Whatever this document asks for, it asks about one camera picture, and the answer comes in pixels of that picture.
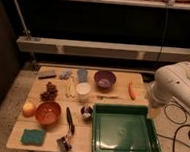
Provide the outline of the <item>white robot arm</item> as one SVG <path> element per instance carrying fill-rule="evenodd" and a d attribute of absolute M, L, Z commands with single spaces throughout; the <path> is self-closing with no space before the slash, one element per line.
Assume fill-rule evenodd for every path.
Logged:
<path fill-rule="evenodd" d="M 158 68 L 148 94 L 151 108 L 163 107 L 174 97 L 190 109 L 190 62 Z"/>

